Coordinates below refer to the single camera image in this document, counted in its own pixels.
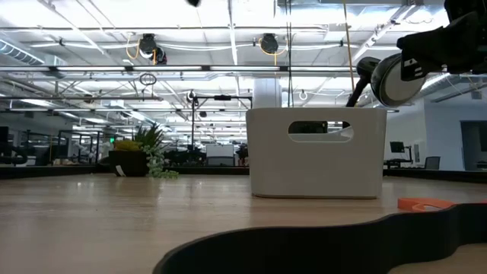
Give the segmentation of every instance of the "computer monitor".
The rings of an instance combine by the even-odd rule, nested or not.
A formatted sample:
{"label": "computer monitor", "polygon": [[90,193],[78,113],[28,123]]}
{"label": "computer monitor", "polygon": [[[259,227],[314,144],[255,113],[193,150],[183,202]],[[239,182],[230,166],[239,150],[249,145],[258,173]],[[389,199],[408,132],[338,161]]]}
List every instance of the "computer monitor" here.
{"label": "computer monitor", "polygon": [[404,153],[404,143],[403,142],[391,142],[390,152],[392,153]]}

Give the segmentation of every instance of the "wooden table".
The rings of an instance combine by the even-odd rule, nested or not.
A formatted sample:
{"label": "wooden table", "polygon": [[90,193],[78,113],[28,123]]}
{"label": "wooden table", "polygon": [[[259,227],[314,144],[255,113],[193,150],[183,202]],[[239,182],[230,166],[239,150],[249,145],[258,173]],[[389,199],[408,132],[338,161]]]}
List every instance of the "wooden table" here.
{"label": "wooden table", "polygon": [[[397,212],[398,197],[478,202],[487,185],[384,178],[375,200],[264,199],[248,176],[112,174],[0,180],[0,273],[150,273],[171,248],[220,231],[339,225]],[[487,245],[391,273],[486,273]]]}

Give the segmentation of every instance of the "desk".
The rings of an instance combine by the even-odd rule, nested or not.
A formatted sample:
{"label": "desk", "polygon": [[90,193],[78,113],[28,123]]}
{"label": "desk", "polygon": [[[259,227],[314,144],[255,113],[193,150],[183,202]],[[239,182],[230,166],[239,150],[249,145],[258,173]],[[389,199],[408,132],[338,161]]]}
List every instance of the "desk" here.
{"label": "desk", "polygon": [[392,166],[397,167],[397,168],[401,168],[401,163],[412,164],[412,160],[406,160],[406,159],[384,160],[384,165],[387,165],[387,169],[390,169],[390,167],[392,167]]}

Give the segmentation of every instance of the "ceiling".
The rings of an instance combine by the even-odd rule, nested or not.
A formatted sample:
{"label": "ceiling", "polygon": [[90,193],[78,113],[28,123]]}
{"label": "ceiling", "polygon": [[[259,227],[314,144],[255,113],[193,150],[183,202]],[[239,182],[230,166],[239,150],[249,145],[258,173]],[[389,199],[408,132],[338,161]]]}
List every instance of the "ceiling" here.
{"label": "ceiling", "polygon": [[[8,41],[46,62],[51,62],[48,60],[53,60],[55,56],[62,60],[57,61],[62,65],[151,65],[150,60],[141,56],[130,59],[126,51],[134,56],[137,40],[142,34],[154,33],[158,45],[167,54],[167,65],[289,65],[291,62],[292,65],[347,66],[348,44],[354,60],[352,64],[355,65],[364,56],[383,59],[398,53],[395,44],[400,37],[448,24],[442,1],[425,1],[420,6],[405,6],[405,3],[393,0],[351,1],[346,19],[349,25],[348,39],[341,1],[330,1],[328,4],[320,4],[319,0],[292,1],[291,15],[286,15],[283,3],[282,0],[203,0],[198,8],[194,8],[184,0],[55,0],[51,1],[50,8],[49,3],[43,0],[3,0],[0,2],[0,40]],[[287,21],[291,22],[291,42],[287,41]],[[264,33],[274,33],[277,37],[283,51],[276,59],[259,48],[258,41]],[[288,43],[291,43],[291,61],[286,47]],[[0,55],[0,65],[25,64],[10,56]],[[89,75],[76,76],[89,78]],[[63,91],[62,96],[110,93],[112,97],[134,97],[140,95],[144,88],[138,81],[131,85],[127,78],[121,78],[128,75],[111,72],[98,76],[116,80],[85,79],[72,84],[74,80],[58,79],[56,90],[54,80],[43,78],[43,75],[33,78],[29,74],[12,73],[9,77],[30,82],[39,90],[12,88],[9,95],[32,94],[34,97]],[[159,76],[163,80],[159,80],[150,92],[162,97],[163,101],[124,100],[124,107],[184,109],[188,107],[186,96],[191,90],[199,96],[237,93],[251,96],[253,79],[262,77],[203,72],[186,72],[183,79],[179,72],[159,73]],[[286,75],[273,78],[280,81],[283,91],[288,91]],[[129,79],[138,79],[138,74]],[[296,75],[292,83],[295,107],[343,106],[352,91],[348,72],[326,77],[324,74]],[[305,100],[299,97],[303,92],[308,94]],[[38,107],[25,103],[16,102],[20,107]],[[92,104],[70,101],[53,103],[69,108],[109,107],[109,104],[99,100]],[[238,100],[224,103],[209,100],[205,107],[242,111],[209,113],[206,118],[198,117],[199,120],[244,122],[245,107]],[[80,113],[71,114],[82,117]],[[164,125],[188,125],[185,121],[188,113],[147,112],[141,115]],[[113,125],[127,124],[126,119],[116,113],[107,115],[105,119]],[[245,126],[244,123],[222,125],[233,126],[239,134],[243,131],[240,127]],[[232,128],[226,129],[225,132],[230,132]],[[231,135],[222,136],[226,139],[245,139],[244,132]]]}

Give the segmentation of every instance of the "yellow cable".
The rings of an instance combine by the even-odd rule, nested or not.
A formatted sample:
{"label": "yellow cable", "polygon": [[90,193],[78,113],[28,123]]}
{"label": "yellow cable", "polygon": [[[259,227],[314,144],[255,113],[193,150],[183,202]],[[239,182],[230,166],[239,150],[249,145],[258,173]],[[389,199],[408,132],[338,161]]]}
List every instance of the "yellow cable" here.
{"label": "yellow cable", "polygon": [[139,50],[139,46],[140,46],[140,39],[137,41],[137,53],[135,54],[135,57],[134,56],[131,56],[130,53],[129,53],[129,44],[130,44],[130,37],[132,35],[129,34],[129,38],[127,39],[127,47],[126,47],[126,52],[127,52],[127,56],[130,58],[130,59],[137,59],[138,57],[138,50]]}
{"label": "yellow cable", "polygon": [[283,53],[284,53],[284,51],[288,50],[288,41],[287,41],[287,40],[286,40],[286,48],[285,48],[285,49],[283,49],[283,50],[282,50],[280,53],[273,53],[273,54],[271,54],[271,53],[266,53],[266,52],[264,51],[264,49],[262,49],[262,47],[260,46],[260,43],[261,43],[261,42],[262,42],[262,38],[260,38],[260,39],[259,39],[259,48],[260,48],[260,50],[261,50],[263,53],[265,53],[266,55],[271,55],[271,56],[274,56],[274,65],[277,65],[277,56],[278,56],[278,55],[283,54]]}
{"label": "yellow cable", "polygon": [[350,33],[349,33],[349,23],[347,21],[347,4],[345,0],[343,2],[343,11],[345,12],[345,31],[347,33],[347,49],[349,51],[349,67],[350,67],[350,79],[352,80],[352,92],[355,90],[355,83],[353,79],[353,68],[352,68],[352,51],[350,50]]}

